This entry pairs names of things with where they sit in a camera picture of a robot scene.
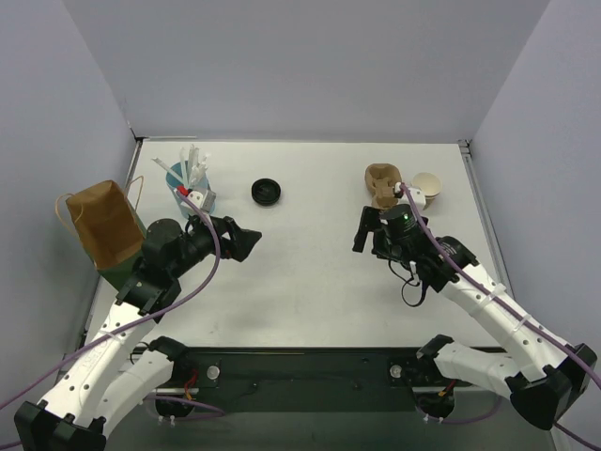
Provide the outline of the black coffee lid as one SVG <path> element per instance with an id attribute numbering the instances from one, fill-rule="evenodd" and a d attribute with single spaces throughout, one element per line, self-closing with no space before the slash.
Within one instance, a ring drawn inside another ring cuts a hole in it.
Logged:
<path id="1" fill-rule="evenodd" d="M 262 207 L 275 205 L 280 200 L 281 193 L 281 186 L 274 179 L 258 179 L 251 187 L 253 201 Z"/>

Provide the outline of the brown paper coffee cup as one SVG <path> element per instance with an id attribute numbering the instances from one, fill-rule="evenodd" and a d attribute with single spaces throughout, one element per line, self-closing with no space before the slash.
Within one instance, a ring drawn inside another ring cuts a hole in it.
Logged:
<path id="1" fill-rule="evenodd" d="M 428 172 L 416 174 L 411 183 L 424 194 L 425 209 L 432 204 L 442 190 L 442 183 L 440 179 L 436 175 Z"/>

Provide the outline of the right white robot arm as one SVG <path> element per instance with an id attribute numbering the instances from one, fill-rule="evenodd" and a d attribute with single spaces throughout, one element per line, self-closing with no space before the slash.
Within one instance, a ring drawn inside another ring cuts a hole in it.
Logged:
<path id="1" fill-rule="evenodd" d="M 598 381 L 595 352 L 572 345 L 532 318 L 494 280 L 459 240 L 435 238 L 424 217 L 407 204 L 389 210 L 362 210 L 353 249 L 372 243 L 372 253 L 400 264 L 417 276 L 423 291 L 432 289 L 473 318 L 502 348 L 501 354 L 466 347 L 446 335 L 418 351 L 416 370 L 426 382 L 464 381 L 508 399 L 528 423 L 552 429 Z"/>

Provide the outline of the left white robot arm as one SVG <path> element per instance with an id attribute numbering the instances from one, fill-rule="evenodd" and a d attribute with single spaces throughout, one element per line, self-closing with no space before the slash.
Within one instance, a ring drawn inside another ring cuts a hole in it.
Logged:
<path id="1" fill-rule="evenodd" d="M 120 420 L 156 387 L 190 377 L 190 350 L 173 338 L 151 341 L 127 371 L 136 345 L 180 305 L 179 278 L 210 255 L 244 261 L 261 239 L 231 217 L 192 216 L 180 225 L 160 219 L 146 232 L 131 276 L 94 340 L 38 402 L 25 401 L 14 423 L 25 450 L 102 450 Z"/>

